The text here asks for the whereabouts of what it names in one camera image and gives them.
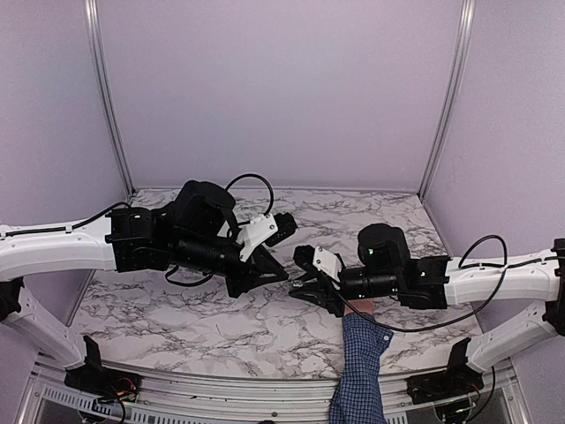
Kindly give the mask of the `blue checkered sleeve forearm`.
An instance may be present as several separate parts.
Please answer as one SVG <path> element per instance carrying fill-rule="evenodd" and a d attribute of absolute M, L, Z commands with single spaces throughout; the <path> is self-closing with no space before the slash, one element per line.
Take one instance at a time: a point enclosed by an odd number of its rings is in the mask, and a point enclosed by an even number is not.
<path fill-rule="evenodd" d="M 393 332 L 377 325 L 368 313 L 343 317 L 344 368 L 330 401 L 330 424 L 386 421 L 379 384 L 380 357 L 392 338 Z"/>

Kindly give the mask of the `person's hand with long nails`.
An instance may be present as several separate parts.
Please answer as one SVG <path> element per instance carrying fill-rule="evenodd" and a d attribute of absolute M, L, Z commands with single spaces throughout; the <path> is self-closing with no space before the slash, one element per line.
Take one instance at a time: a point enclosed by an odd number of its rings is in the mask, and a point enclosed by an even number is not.
<path fill-rule="evenodd" d="M 373 299 L 355 299 L 349 300 L 345 305 L 344 315 L 355 314 L 358 311 L 361 314 L 374 315 L 375 303 Z"/>

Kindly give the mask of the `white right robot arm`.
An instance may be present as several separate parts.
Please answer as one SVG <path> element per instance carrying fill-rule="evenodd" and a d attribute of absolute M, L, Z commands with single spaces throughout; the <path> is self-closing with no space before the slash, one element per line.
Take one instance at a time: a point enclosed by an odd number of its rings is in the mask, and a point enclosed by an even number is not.
<path fill-rule="evenodd" d="M 481 308 L 499 299 L 528 299 L 522 313 L 478 337 L 455 344 L 449 367 L 437 387 L 454 396 L 497 362 L 540 341 L 564 333 L 564 241 L 539 253 L 472 260 L 449 256 L 411 258 L 403 230 L 371 224 L 358 234 L 358 267 L 322 247 L 299 246 L 294 262 L 305 272 L 289 295 L 322 307 L 336 317 L 354 299 L 393 296 L 416 310 L 444 310 L 477 302 Z"/>

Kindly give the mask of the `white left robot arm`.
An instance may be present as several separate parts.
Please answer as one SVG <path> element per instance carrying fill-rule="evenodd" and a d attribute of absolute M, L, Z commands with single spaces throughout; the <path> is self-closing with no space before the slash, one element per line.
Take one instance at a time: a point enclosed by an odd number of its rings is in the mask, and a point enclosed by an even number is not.
<path fill-rule="evenodd" d="M 77 336 L 50 314 L 25 286 L 28 276 L 75 270 L 128 273 L 184 268 L 204 282 L 224 278 L 230 297 L 287 279 L 269 248 L 297 229 L 289 213 L 266 212 L 239 222 L 236 201 L 207 181 L 186 182 L 160 208 L 118 202 L 83 221 L 50 227 L 1 227 L 1 322 L 34 342 L 93 393 L 112 380 L 98 344 Z"/>

